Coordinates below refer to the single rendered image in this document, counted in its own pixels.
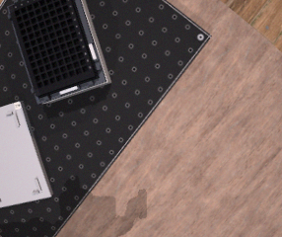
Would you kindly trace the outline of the white rectangular frame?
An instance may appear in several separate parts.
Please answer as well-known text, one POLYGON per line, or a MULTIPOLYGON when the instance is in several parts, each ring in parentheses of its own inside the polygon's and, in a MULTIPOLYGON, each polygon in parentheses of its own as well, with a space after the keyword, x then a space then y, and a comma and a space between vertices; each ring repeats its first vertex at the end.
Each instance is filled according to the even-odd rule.
POLYGON ((0 108, 0 207, 51 198, 23 101, 0 108))

